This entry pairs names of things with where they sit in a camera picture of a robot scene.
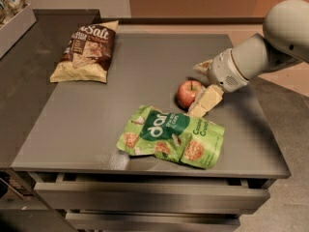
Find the robotic arm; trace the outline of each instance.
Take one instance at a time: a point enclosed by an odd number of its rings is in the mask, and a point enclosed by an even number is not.
[[[261,73],[309,63],[309,3],[287,0],[277,4],[267,14],[263,31],[264,38],[255,34],[194,69],[205,74],[210,84],[234,92]]]

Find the red object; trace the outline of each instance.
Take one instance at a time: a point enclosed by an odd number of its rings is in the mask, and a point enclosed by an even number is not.
[[[177,92],[177,100],[183,109],[187,110],[193,104],[202,86],[201,82],[194,80],[188,80],[181,84]]]

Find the metal drawer front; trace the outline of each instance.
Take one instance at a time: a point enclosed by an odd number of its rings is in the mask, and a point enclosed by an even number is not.
[[[35,191],[54,209],[150,213],[252,213],[266,200],[265,189],[184,183],[37,183]]]
[[[231,232],[239,227],[236,218],[168,215],[67,214],[76,229],[117,231]]]

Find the green bag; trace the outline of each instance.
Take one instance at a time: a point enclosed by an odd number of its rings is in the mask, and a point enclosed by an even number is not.
[[[126,123],[117,147],[131,156],[212,168],[218,160],[224,128],[203,118],[162,113],[142,105]]]

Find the floor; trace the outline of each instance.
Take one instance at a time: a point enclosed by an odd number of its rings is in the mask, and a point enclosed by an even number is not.
[[[228,34],[233,45],[261,25],[126,26],[123,32]],[[309,65],[262,74],[251,83],[266,114],[292,176],[270,188],[270,199],[253,215],[241,216],[236,232],[309,231]]]

